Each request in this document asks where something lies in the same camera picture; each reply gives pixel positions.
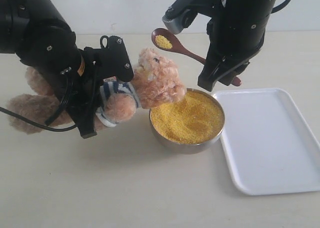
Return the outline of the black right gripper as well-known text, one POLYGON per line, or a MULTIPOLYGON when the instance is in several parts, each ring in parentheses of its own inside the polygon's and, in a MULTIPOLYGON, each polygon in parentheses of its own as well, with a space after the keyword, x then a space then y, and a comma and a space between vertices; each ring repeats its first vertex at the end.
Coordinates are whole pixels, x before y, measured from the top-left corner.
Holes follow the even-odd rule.
POLYGON ((264 44, 275 1, 220 0, 198 86, 209 92, 216 82, 228 86, 247 68, 264 44))

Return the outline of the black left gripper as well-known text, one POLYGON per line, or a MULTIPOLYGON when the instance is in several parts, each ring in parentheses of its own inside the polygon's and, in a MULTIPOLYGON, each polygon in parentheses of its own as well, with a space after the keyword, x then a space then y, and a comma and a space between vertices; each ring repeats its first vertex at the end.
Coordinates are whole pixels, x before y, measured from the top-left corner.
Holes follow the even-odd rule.
POLYGON ((25 118, 72 118, 83 139, 97 135, 95 116, 102 104, 95 71, 66 30, 33 30, 18 38, 14 52, 27 66, 25 78, 35 94, 14 99, 25 118))

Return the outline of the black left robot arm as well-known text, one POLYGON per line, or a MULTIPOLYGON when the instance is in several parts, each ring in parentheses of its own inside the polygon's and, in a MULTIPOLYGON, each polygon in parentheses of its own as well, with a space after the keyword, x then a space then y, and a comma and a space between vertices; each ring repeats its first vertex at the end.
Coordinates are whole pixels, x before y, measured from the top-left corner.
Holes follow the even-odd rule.
POLYGON ((27 134, 77 128, 96 136, 98 70, 94 57, 76 45, 76 34, 51 0, 0 0, 0 51, 26 65, 34 91, 11 98, 2 109, 27 134))

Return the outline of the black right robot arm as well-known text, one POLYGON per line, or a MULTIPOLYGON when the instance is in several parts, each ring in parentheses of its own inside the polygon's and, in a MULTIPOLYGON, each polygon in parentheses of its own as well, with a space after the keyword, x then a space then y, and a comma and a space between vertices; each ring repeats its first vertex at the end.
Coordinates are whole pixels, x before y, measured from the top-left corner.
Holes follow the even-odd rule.
POLYGON ((237 68, 244 70, 264 44, 276 0, 176 0, 174 18, 189 9, 211 17, 209 48, 197 84, 212 91, 216 82, 230 85, 237 68))

